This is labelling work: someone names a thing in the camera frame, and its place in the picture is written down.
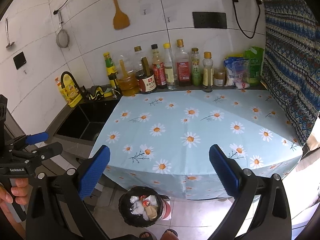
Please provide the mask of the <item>person's left hand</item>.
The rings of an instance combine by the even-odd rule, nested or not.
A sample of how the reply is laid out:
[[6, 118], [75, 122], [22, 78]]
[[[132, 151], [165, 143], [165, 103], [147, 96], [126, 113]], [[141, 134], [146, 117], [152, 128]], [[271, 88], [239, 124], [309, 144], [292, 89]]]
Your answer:
[[28, 178], [18, 178], [15, 179], [16, 186], [13, 186], [10, 190], [11, 194], [1, 185], [1, 210], [3, 211], [5, 217], [13, 226], [13, 228], [20, 234], [23, 235], [25, 230], [21, 223], [16, 222], [10, 210], [7, 207], [8, 204], [13, 203], [13, 196], [15, 201], [19, 205], [27, 205], [29, 202], [29, 180]]

